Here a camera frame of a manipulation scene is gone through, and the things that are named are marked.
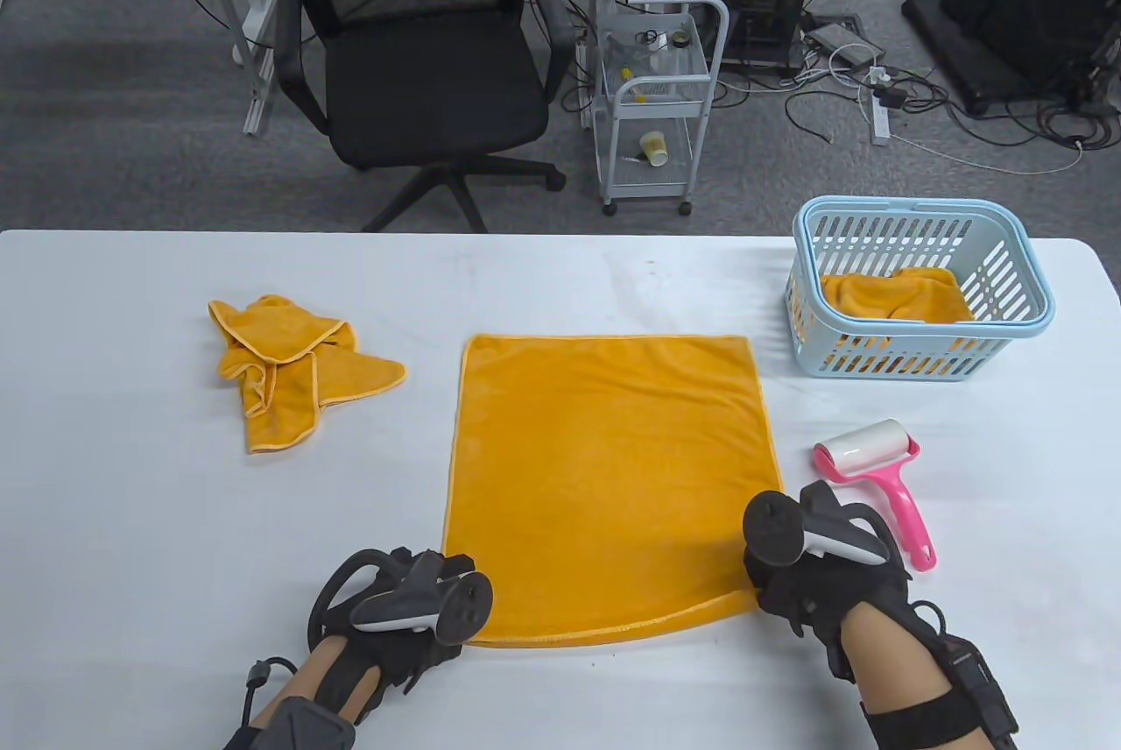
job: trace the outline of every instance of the chair base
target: chair base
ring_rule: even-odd
[[[447,186],[452,189],[460,210],[463,211],[471,230],[474,233],[487,233],[487,224],[475,206],[471,191],[467,189],[465,177],[467,175],[517,175],[521,177],[544,177],[545,188],[550,193],[558,193],[564,189],[564,173],[557,170],[553,164],[540,163],[538,160],[518,160],[512,157],[498,157],[489,155],[485,157],[465,158],[456,160],[445,166],[425,166],[408,184],[406,184],[397,196],[389,202],[385,210],[364,228],[363,233],[379,233],[393,222],[405,210],[413,206],[428,194],[428,189],[436,186]]]

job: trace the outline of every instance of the blue plastic basket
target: blue plastic basket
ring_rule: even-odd
[[[999,204],[824,196],[799,211],[794,239],[787,314],[798,364],[813,377],[961,381],[1055,314],[1023,225]],[[852,318],[822,294],[822,275],[902,268],[952,270],[976,321]]]

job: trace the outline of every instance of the crumpled yellow towel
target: crumpled yellow towel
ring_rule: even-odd
[[[641,639],[752,610],[743,509],[778,489],[741,337],[475,337],[444,547],[494,585],[474,643]]]
[[[267,295],[244,312],[212,300],[210,314],[229,346],[217,372],[241,380],[250,452],[295,446],[321,408],[388,391],[407,376],[402,364],[359,353],[350,324],[288,298]]]
[[[944,268],[905,268],[895,277],[826,275],[822,290],[834,309],[853,318],[974,321],[956,278]]]

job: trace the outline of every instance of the forearm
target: forearm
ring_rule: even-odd
[[[930,652],[871,604],[858,604],[845,617],[841,645],[869,714],[926,703],[952,688]],[[942,748],[992,750],[992,742],[979,728]]]
[[[339,655],[342,654],[345,645],[346,640],[341,636],[330,636],[319,642],[316,649],[312,651],[312,656],[307,658],[307,661],[296,672],[296,675],[288,680],[287,685],[280,689],[280,693],[272,698],[268,706],[261,710],[260,714],[249,725],[257,730],[263,730],[265,726],[268,726],[272,722],[272,717],[280,703],[286,697],[306,697],[309,701],[314,701],[315,693],[319,689],[319,684],[326,676],[327,670],[339,658]],[[380,680],[380,669],[371,668],[368,670],[358,685],[354,686],[354,691],[348,698],[346,705],[339,711],[339,716],[353,723],[362,713],[365,702],[378,691],[378,683]]]

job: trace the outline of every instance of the paper cup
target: paper cup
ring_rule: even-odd
[[[660,130],[649,130],[642,135],[638,145],[642,147],[650,166],[665,166],[669,163],[669,150],[666,149],[666,136]]]

